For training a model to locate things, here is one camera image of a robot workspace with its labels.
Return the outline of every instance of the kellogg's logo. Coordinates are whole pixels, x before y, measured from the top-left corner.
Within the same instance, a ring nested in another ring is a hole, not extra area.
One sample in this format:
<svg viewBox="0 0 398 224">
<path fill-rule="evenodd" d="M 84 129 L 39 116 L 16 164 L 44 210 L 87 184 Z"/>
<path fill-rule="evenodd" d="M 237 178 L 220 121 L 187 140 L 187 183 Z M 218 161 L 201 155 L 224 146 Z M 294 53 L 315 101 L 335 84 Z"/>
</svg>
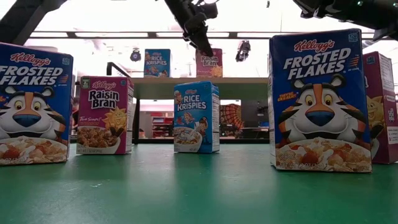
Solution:
<svg viewBox="0 0 398 224">
<path fill-rule="evenodd" d="M 116 83 L 107 83 L 106 81 L 97 81 L 93 83 L 93 88 L 104 88 L 105 90 L 111 90 L 116 87 Z"/>
<path fill-rule="evenodd" d="M 33 66 L 38 66 L 41 67 L 43 65 L 50 65 L 51 60 L 46 58 L 46 59 L 40 59 L 36 58 L 36 55 L 34 54 L 25 54 L 25 53 L 16 53 L 11 55 L 10 60 L 12 62 L 27 62 L 31 63 Z"/>
<path fill-rule="evenodd" d="M 197 92 L 198 92 L 198 90 L 187 90 L 187 91 L 185 91 L 185 94 L 195 94 Z"/>
<path fill-rule="evenodd" d="M 315 50 L 316 53 L 325 52 L 326 50 L 333 48 L 335 42 L 329 40 L 325 43 L 317 43 L 317 40 L 303 40 L 294 45 L 295 52 L 303 52 L 304 50 Z"/>
</svg>

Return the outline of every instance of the cereal box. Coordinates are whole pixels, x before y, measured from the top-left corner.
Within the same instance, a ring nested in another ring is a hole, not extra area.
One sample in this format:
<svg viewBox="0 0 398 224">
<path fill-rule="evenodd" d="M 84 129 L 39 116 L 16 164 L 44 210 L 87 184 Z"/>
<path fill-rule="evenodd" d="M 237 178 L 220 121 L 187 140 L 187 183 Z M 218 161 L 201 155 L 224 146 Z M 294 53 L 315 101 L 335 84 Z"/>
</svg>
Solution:
<svg viewBox="0 0 398 224">
<path fill-rule="evenodd" d="M 271 163 L 371 172 L 361 31 L 277 35 L 269 48 Z"/>
<path fill-rule="evenodd" d="M 196 52 L 197 77 L 223 76 L 223 49 L 213 49 L 214 56 L 209 57 Z"/>
<path fill-rule="evenodd" d="M 66 162 L 73 57 L 0 44 L 0 165 Z"/>
<path fill-rule="evenodd" d="M 145 49 L 144 77 L 170 77 L 170 49 Z"/>
<path fill-rule="evenodd" d="M 174 151 L 220 150 L 220 98 L 211 82 L 174 87 Z"/>
<path fill-rule="evenodd" d="M 81 78 L 77 154 L 131 152 L 133 89 L 126 77 Z"/>
<path fill-rule="evenodd" d="M 398 161 L 398 119 L 391 59 L 373 52 L 363 56 L 373 162 Z"/>
</svg>

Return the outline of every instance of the rice krispies box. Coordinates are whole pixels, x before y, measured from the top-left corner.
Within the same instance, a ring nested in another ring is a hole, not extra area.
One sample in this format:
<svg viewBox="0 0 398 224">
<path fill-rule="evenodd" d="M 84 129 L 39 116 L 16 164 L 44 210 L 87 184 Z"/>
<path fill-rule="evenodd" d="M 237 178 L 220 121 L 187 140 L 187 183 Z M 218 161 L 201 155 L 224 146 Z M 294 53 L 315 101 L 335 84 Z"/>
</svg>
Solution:
<svg viewBox="0 0 398 224">
<path fill-rule="evenodd" d="M 66 162 L 73 57 L 0 44 L 0 165 Z"/>
<path fill-rule="evenodd" d="M 363 56 L 373 162 L 398 161 L 398 120 L 391 59 L 378 52 Z"/>
<path fill-rule="evenodd" d="M 144 77 L 170 77 L 170 49 L 145 49 Z"/>
<path fill-rule="evenodd" d="M 174 87 L 174 151 L 220 150 L 220 97 L 211 82 Z"/>
<path fill-rule="evenodd" d="M 213 49 L 213 54 L 209 57 L 196 51 L 197 77 L 223 76 L 223 49 Z"/>
<path fill-rule="evenodd" d="M 77 154 L 131 152 L 133 93 L 126 77 L 81 78 Z"/>
<path fill-rule="evenodd" d="M 274 36 L 269 68 L 271 163 L 371 172 L 361 31 Z"/>
</svg>

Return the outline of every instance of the green table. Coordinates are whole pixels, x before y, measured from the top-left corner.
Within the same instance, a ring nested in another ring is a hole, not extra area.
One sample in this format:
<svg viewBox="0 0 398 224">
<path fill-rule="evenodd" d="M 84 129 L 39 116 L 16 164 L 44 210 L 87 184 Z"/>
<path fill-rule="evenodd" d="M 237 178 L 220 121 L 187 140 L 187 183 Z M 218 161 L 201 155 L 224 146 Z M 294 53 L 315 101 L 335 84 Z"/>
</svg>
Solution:
<svg viewBox="0 0 398 224">
<path fill-rule="evenodd" d="M 278 172 L 268 145 L 0 167 L 0 223 L 397 223 L 398 164 L 373 174 Z"/>
</svg>

